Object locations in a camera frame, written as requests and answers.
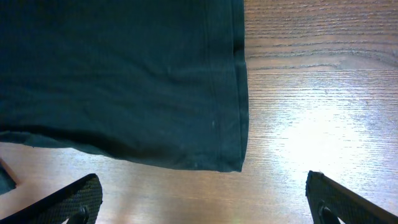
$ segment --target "wooden table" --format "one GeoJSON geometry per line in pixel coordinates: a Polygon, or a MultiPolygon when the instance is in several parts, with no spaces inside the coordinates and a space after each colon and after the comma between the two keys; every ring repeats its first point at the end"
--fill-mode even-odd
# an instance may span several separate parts
{"type": "Polygon", "coordinates": [[[4,218],[89,173],[97,223],[311,223],[309,170],[398,215],[398,2],[247,0],[250,133],[242,173],[149,167],[0,144],[18,179],[4,218]]]}

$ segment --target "wooden surface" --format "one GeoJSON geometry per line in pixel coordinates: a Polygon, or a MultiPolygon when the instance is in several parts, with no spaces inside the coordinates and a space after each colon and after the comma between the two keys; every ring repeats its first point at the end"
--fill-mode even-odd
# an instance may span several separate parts
{"type": "Polygon", "coordinates": [[[4,218],[86,174],[97,223],[311,223],[320,170],[398,215],[398,2],[247,0],[250,132],[242,173],[167,170],[0,143],[4,218]]]}

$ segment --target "wood grain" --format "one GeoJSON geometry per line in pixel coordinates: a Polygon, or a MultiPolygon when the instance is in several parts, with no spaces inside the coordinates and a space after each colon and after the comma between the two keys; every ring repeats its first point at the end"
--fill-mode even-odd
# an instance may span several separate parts
{"type": "Polygon", "coordinates": [[[393,69],[396,1],[247,0],[251,70],[393,69]]]}
{"type": "Polygon", "coordinates": [[[0,143],[19,180],[0,218],[86,174],[98,223],[312,223],[307,172],[398,215],[398,2],[245,1],[250,131],[242,173],[161,169],[0,143]]]}

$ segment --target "dark green fabric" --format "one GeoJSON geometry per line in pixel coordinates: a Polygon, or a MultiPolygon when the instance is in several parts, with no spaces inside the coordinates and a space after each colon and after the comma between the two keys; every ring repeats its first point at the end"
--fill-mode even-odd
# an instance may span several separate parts
{"type": "Polygon", "coordinates": [[[241,170],[243,0],[3,0],[0,35],[0,141],[241,170]]]}
{"type": "Polygon", "coordinates": [[[0,163],[0,195],[15,189],[16,183],[0,163]]]}

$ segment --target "dark green t-shirt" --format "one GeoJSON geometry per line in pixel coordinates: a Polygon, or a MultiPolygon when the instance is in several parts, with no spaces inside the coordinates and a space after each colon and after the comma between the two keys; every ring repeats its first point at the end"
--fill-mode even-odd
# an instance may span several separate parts
{"type": "Polygon", "coordinates": [[[243,0],[0,2],[0,141],[242,168],[243,0]]]}

